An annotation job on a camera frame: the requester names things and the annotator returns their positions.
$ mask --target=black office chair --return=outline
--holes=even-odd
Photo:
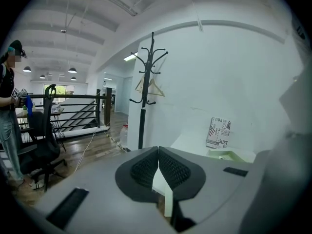
[[[32,175],[31,178],[37,182],[38,177],[44,174],[45,191],[48,188],[50,174],[55,174],[64,178],[58,174],[54,168],[61,163],[67,166],[65,159],[53,164],[51,163],[56,160],[60,154],[60,147],[52,134],[52,125],[50,123],[53,95],[56,93],[55,86],[55,84],[52,84],[45,90],[46,98],[44,101],[43,113],[33,112],[33,116],[28,117],[28,124],[30,128],[27,132],[32,137],[35,145],[37,145],[37,148],[34,148],[35,145],[30,146],[28,147],[28,149],[31,149],[30,151],[28,150],[27,152],[23,152],[19,155],[20,171],[23,174],[29,174],[36,169],[41,169]],[[43,136],[43,139],[37,140],[37,137],[39,136]]]

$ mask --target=coat rack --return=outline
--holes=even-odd
[[[144,125],[145,125],[145,113],[146,113],[146,109],[145,109],[145,105],[153,105],[156,104],[156,102],[152,102],[150,103],[149,100],[147,100],[147,94],[148,94],[148,87],[149,87],[149,82],[150,82],[150,74],[152,72],[152,74],[160,74],[160,72],[154,73],[152,71],[152,67],[154,67],[154,64],[160,60],[161,58],[163,58],[166,54],[168,54],[168,51],[163,54],[161,57],[157,58],[154,62],[153,62],[153,57],[154,57],[154,53],[156,51],[159,50],[166,50],[166,49],[156,49],[154,50],[154,32],[152,32],[152,44],[151,44],[151,48],[147,49],[147,48],[141,48],[141,49],[146,49],[148,51],[148,58],[147,58],[147,62],[144,62],[140,57],[136,56],[134,53],[131,52],[132,55],[134,55],[136,58],[138,58],[141,62],[143,62],[144,67],[145,67],[145,71],[139,71],[139,73],[143,73],[144,74],[144,83],[143,83],[143,91],[142,91],[142,99],[138,102],[138,101],[134,101],[132,99],[130,99],[130,101],[134,102],[134,103],[141,103],[142,102],[142,108],[141,108],[141,116],[140,116],[140,130],[139,130],[139,136],[138,136],[138,148],[142,149],[143,148],[143,137],[144,137]]]

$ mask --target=railing post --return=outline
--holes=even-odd
[[[100,92],[101,90],[100,89],[97,89],[97,96],[99,97],[100,96]],[[96,98],[96,102],[97,102],[97,111],[96,111],[96,116],[97,116],[97,125],[98,127],[100,127],[101,123],[99,121],[99,107],[100,107],[100,99],[99,98]]]
[[[106,88],[105,95],[104,124],[105,126],[111,126],[112,89]]]

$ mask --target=shoe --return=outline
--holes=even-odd
[[[44,181],[43,181],[43,179],[41,179],[37,183],[35,183],[35,181],[33,180],[33,182],[29,185],[30,185],[31,189],[36,190],[36,189],[44,187]]]

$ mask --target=sign with printed text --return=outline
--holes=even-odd
[[[212,117],[206,146],[225,148],[229,143],[231,122],[228,119]]]

